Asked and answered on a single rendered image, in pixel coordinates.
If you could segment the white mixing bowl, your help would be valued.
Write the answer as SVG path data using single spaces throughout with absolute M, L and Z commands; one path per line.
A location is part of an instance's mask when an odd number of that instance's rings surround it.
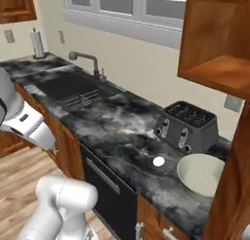
M 193 153 L 177 165 L 180 181 L 192 192 L 212 198 L 217 190 L 225 162 L 217 157 Z

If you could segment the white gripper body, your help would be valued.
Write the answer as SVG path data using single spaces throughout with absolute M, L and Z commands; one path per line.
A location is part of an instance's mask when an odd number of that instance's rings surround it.
M 36 124 L 20 122 L 13 127 L 13 130 L 23 139 L 32 142 L 42 149 L 48 150 L 55 148 L 56 139 L 45 122 Z

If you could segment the grey metal tap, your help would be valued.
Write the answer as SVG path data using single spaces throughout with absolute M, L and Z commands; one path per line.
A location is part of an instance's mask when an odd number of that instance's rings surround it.
M 87 59 L 87 60 L 92 60 L 93 64 L 94 64 L 94 76 L 99 79 L 101 74 L 99 72 L 99 66 L 98 66 L 98 59 L 95 56 L 92 55 L 88 55 L 88 54 L 82 54 L 82 53 L 78 53 L 78 52 L 74 52 L 71 51 L 68 54 L 68 58 L 70 60 L 77 60 L 78 58 L 83 58 L 83 59 Z

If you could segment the open wooden wall cupboard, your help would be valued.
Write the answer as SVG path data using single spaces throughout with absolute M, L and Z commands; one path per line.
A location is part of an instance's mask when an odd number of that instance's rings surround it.
M 250 0 L 187 0 L 178 76 L 250 100 Z

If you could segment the wooden drawer front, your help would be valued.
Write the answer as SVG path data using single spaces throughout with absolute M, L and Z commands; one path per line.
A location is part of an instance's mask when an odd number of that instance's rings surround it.
M 170 240 L 163 233 L 163 228 L 172 226 L 172 234 L 178 240 L 190 240 L 188 236 L 181 232 L 171 221 L 167 220 L 153 205 L 151 205 L 143 195 L 137 194 L 137 222 L 145 224 L 141 231 L 143 240 Z

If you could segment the dark sink basin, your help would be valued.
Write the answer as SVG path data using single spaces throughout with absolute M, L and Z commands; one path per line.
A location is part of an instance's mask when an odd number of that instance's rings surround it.
M 36 84 L 44 94 L 54 99 L 58 104 L 62 99 L 78 93 L 88 93 L 98 89 L 97 81 L 83 73 L 65 75 Z

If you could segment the tall wooden side panel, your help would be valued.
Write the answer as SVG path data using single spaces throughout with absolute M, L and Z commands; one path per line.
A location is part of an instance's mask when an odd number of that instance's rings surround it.
M 243 240 L 250 224 L 250 101 L 244 103 L 203 240 Z

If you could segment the small white round object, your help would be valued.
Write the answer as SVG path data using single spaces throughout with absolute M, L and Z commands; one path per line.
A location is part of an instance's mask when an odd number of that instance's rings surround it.
M 161 156 L 157 156 L 155 157 L 153 160 L 152 160 L 152 164 L 155 166 L 155 167 L 161 167 L 163 166 L 165 163 L 165 159 Z

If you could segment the dark grey toaster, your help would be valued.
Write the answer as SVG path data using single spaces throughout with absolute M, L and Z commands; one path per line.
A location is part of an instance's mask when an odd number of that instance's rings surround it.
M 189 102 L 179 100 L 163 109 L 154 133 L 186 154 L 205 153 L 219 137 L 217 116 Z

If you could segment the wooden base cupboard door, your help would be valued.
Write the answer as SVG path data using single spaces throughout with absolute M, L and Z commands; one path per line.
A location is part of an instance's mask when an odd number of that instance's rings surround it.
M 45 108 L 42 114 L 56 138 L 57 152 L 47 150 L 47 153 L 68 178 L 83 179 L 84 170 L 77 137 Z

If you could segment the white framed window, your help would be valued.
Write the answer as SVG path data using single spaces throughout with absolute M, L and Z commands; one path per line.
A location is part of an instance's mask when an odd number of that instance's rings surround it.
M 187 0 L 63 0 L 78 25 L 178 49 Z

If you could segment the wooden base cupboard run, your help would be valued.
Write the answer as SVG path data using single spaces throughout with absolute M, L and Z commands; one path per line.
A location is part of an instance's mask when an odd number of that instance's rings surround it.
M 27 101 L 32 107 L 35 107 L 36 100 L 26 92 L 20 84 L 15 84 L 15 89 L 21 94 L 25 101 Z M 34 144 L 13 133 L 0 131 L 0 158 L 27 146 L 34 147 Z

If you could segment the paper towel roll on holder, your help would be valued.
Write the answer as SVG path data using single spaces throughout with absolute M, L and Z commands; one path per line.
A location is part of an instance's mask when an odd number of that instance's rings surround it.
M 30 31 L 30 38 L 31 38 L 31 42 L 32 42 L 33 50 L 34 50 L 34 57 L 37 60 L 46 58 L 47 55 L 44 51 L 44 47 L 43 47 L 43 43 L 41 39 L 41 32 L 33 28 Z

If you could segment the black dishwasher door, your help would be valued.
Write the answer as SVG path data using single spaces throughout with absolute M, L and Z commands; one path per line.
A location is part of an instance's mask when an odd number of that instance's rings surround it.
M 111 231 L 117 240 L 136 239 L 137 194 L 124 180 L 116 175 L 94 152 L 83 143 L 80 144 L 85 181 L 92 184 L 99 193 L 94 211 L 102 223 Z M 91 167 L 87 165 L 91 159 L 113 182 L 119 185 L 117 194 Z

